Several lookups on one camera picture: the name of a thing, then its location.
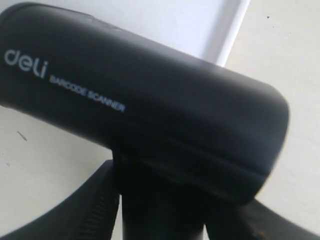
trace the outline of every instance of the deli logo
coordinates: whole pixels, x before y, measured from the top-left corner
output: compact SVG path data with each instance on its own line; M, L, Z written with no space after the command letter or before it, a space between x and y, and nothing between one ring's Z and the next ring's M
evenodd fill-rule
M29 55L21 55L19 50L7 50L4 54L4 61L9 66L18 66L24 72L33 72L33 74L41 79L44 79L47 72L48 62L44 61L41 65L41 60L37 57L33 59Z

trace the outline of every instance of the white tray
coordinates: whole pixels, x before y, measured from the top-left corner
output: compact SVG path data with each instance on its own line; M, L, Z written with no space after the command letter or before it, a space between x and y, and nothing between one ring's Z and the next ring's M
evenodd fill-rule
M38 0L223 66L250 0ZM0 0L0 11L21 2ZM111 152L0 107L0 236L70 195ZM114 239L120 239L116 225Z

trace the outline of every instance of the white surface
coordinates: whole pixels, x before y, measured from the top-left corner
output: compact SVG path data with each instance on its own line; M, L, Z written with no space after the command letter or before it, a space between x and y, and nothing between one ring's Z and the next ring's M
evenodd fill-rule
M1 0L0 10L18 2ZM37 2L86 12L222 66L249 3L248 0ZM60 203L111 154L104 148L18 112L0 108L0 116L1 236ZM121 238L119 222L118 219L114 239Z
M252 0L226 65L275 86L288 99L289 134L258 199L318 235L319 22L318 0Z

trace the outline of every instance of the black barcode scanner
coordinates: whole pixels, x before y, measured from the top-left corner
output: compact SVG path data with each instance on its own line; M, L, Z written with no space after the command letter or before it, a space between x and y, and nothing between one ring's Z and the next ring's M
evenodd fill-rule
M268 177L289 120L265 83L38 3L0 16L0 104L240 204Z

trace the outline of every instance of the table surface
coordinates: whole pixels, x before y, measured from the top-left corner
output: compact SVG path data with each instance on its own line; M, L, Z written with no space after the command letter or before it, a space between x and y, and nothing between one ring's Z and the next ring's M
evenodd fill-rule
M62 2L64 7L74 4L71 0ZM88 9L85 2L79 1L78 10L103 19L97 6ZM106 7L102 1L95 2L101 8ZM117 9L120 5L115 2L109 4ZM173 2L184 6L182 1ZM182 9L184 19L193 14L187 7ZM203 10L197 8L198 14ZM154 7L153 11L155 14L158 9ZM233 71L273 85L288 99L291 110L288 137L274 171L257 198L317 234L320 234L319 11L320 2L315 0L251 0L226 64ZM104 17L115 23L112 17ZM136 33L144 33L154 40L159 38L163 44L203 57L204 37L208 39L208 35L200 34L208 29L201 25L198 29L195 25L185 28L183 21L175 24L176 29L183 29L177 36L196 31L197 41L163 38L163 34L155 33L168 30L151 31L147 23L118 23L122 28L135 29ZM0 191L5 193L5 197L4 194L0 197L2 235L64 200L105 159L111 158L111 152L13 110L0 108L0 115ZM113 239L121 239L121 218L117 219Z

